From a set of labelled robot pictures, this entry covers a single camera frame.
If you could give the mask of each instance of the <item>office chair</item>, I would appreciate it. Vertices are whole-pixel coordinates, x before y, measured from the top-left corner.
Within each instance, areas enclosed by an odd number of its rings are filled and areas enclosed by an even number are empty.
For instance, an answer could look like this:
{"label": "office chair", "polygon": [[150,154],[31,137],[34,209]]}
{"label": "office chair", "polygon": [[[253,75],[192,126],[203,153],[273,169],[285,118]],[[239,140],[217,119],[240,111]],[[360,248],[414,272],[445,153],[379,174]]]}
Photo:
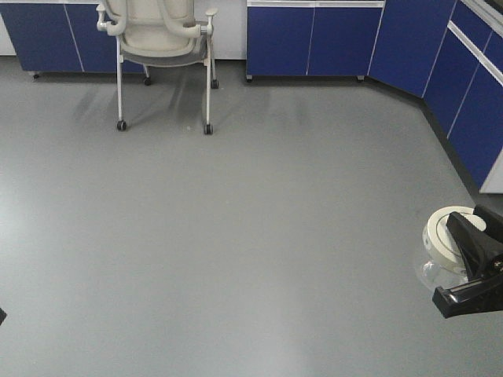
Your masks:
{"label": "office chair", "polygon": [[[97,29],[116,37],[117,130],[127,128],[122,105],[122,63],[124,59],[143,65],[144,84],[150,85],[149,67],[181,67],[195,63],[206,66],[206,123],[204,134],[213,134],[210,123],[211,89],[218,88],[213,57],[213,16],[207,22],[194,18],[194,0],[101,0]],[[110,20],[105,21],[105,12]]]}

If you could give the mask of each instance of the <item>chair armrest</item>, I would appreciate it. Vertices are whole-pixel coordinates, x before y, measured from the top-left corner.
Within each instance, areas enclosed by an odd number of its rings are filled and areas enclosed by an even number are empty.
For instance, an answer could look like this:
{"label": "chair armrest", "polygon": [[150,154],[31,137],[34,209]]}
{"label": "chair armrest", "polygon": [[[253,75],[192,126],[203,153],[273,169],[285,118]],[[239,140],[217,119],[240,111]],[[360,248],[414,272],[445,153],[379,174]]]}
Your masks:
{"label": "chair armrest", "polygon": [[218,8],[210,8],[206,11],[206,16],[214,16],[215,14],[218,13]]}
{"label": "chair armrest", "polygon": [[100,4],[96,7],[97,11],[97,23],[96,23],[96,28],[99,31],[106,31],[107,30],[107,23],[105,22],[105,7],[103,4]]}
{"label": "chair armrest", "polygon": [[99,31],[106,31],[110,36],[117,36],[124,33],[128,18],[127,0],[118,2],[117,6],[119,7],[119,14],[121,15],[117,22],[105,21],[106,8],[102,3],[96,7],[96,11],[98,13],[96,26]]}
{"label": "chair armrest", "polygon": [[201,34],[206,34],[209,36],[213,35],[213,17],[218,13],[217,8],[210,8],[206,11],[207,16],[207,26],[201,28]]}

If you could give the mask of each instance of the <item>wall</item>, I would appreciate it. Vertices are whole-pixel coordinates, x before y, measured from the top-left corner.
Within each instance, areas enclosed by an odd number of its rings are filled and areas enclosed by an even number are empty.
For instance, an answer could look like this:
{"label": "wall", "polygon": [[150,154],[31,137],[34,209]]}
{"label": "wall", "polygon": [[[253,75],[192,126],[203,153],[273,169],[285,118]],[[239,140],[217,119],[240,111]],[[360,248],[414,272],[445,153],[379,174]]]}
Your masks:
{"label": "wall", "polygon": [[0,13],[0,55],[16,55]]}
{"label": "wall", "polygon": [[216,7],[214,18],[217,59],[246,59],[246,1],[196,0],[197,20],[206,20],[206,9]]}

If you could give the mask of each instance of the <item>cabinet door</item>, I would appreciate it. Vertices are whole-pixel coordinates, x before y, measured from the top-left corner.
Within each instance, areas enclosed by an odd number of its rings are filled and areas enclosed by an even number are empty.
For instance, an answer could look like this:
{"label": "cabinet door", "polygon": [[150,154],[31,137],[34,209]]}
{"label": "cabinet door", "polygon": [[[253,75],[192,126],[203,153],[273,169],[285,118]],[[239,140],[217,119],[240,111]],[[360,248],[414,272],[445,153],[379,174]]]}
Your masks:
{"label": "cabinet door", "polygon": [[[116,71],[116,39],[96,29],[97,12],[94,4],[65,5],[75,42],[86,72]],[[139,64],[124,61],[125,72],[141,72]]]}
{"label": "cabinet door", "polygon": [[466,35],[477,49],[484,51],[492,29],[462,2],[457,2],[452,22]]}
{"label": "cabinet door", "polygon": [[423,97],[454,3],[387,0],[370,75]]}
{"label": "cabinet door", "polygon": [[313,16],[309,6],[249,6],[247,74],[305,75]]}
{"label": "cabinet door", "polygon": [[481,187],[503,146],[503,78],[496,80],[482,65],[454,123],[450,142]]}
{"label": "cabinet door", "polygon": [[497,69],[503,71],[503,37],[493,33],[487,43],[485,55]]}
{"label": "cabinet door", "polygon": [[448,31],[424,95],[446,135],[478,66],[479,61],[470,50]]}
{"label": "cabinet door", "polygon": [[381,13],[378,7],[316,8],[309,75],[367,75]]}
{"label": "cabinet door", "polygon": [[25,71],[82,71],[62,4],[3,4],[0,11]]}

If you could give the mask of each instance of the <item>blue cabinet panel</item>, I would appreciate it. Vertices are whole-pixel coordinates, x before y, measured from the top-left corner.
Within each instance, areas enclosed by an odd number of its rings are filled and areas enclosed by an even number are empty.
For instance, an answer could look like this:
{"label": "blue cabinet panel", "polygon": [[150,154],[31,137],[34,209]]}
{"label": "blue cabinet panel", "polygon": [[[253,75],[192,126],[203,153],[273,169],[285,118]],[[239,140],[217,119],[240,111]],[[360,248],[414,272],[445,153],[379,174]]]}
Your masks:
{"label": "blue cabinet panel", "polygon": [[457,2],[454,9],[452,21],[459,27],[475,46],[481,51],[486,46],[487,39],[491,33],[488,24],[474,14],[465,4]]}
{"label": "blue cabinet panel", "polygon": [[493,33],[486,48],[486,57],[500,70],[503,71],[503,38]]}
{"label": "blue cabinet panel", "polygon": [[503,145],[503,86],[481,65],[454,124],[450,142],[482,186]]}
{"label": "blue cabinet panel", "polygon": [[367,75],[381,8],[316,8],[309,75]]}
{"label": "blue cabinet panel", "polygon": [[447,31],[424,99],[446,134],[449,133],[479,61]]}
{"label": "blue cabinet panel", "polygon": [[422,97],[455,0],[387,0],[370,75]]}
{"label": "blue cabinet panel", "polygon": [[4,4],[1,11],[25,71],[82,71],[62,4]]}
{"label": "blue cabinet panel", "polygon": [[314,8],[248,8],[248,75],[305,75]]}
{"label": "blue cabinet panel", "polygon": [[[90,4],[66,5],[75,41],[86,72],[116,71],[116,39],[96,29],[96,6]],[[125,72],[141,72],[139,64],[125,61]]]}

